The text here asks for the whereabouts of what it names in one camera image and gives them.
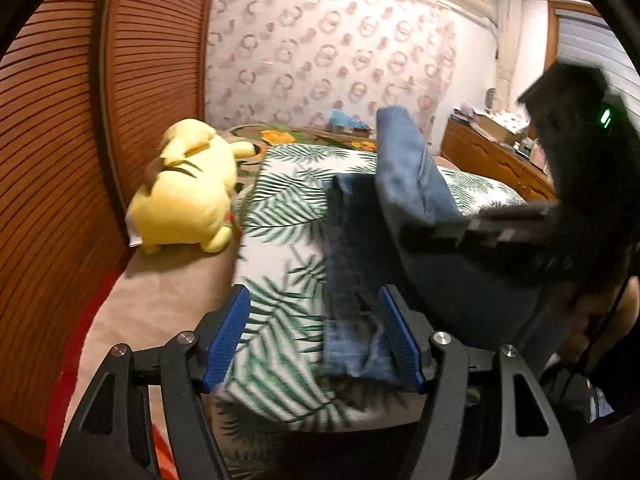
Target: white tag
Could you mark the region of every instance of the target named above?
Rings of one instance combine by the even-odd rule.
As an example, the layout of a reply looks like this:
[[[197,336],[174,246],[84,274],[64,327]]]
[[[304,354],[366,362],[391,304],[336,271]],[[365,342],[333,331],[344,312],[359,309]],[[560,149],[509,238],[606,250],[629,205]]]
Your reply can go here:
[[[138,247],[142,245],[142,236],[136,229],[136,224],[133,221],[133,218],[127,213],[124,217],[124,221],[127,224],[127,232],[129,233],[129,247]]]

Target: wooden cabinet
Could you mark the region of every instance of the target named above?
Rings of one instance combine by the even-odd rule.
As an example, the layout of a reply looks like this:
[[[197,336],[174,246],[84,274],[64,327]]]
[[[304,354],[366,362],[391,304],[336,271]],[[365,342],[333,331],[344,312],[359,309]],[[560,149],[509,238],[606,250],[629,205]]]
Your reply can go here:
[[[499,180],[528,202],[556,198],[542,171],[464,124],[449,120],[440,149],[460,170]]]

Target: window blind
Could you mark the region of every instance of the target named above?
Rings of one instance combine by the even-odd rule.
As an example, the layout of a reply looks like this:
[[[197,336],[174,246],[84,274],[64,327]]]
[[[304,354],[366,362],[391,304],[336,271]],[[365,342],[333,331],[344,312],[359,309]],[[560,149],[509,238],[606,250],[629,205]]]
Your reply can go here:
[[[607,23],[583,12],[556,9],[558,60],[597,65],[613,92],[622,96],[629,118],[640,130],[640,76]]]

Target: patterned wallpaper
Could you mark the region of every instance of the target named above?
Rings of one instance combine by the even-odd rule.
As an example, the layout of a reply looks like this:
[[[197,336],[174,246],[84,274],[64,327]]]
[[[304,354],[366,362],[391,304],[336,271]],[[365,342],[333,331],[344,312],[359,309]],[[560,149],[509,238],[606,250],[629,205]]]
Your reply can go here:
[[[206,120],[324,130],[405,106],[428,138],[456,59],[448,10],[423,0],[213,0]]]

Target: yellow plush toy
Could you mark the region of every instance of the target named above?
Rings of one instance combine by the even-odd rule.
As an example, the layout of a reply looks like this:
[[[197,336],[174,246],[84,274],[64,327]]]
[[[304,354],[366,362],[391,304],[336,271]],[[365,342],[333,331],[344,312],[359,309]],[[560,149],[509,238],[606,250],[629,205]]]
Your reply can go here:
[[[209,253],[224,250],[232,236],[235,159],[255,155],[255,146],[228,144],[208,124],[185,119],[169,127],[160,148],[127,211],[142,247],[148,254],[165,244],[200,244]]]

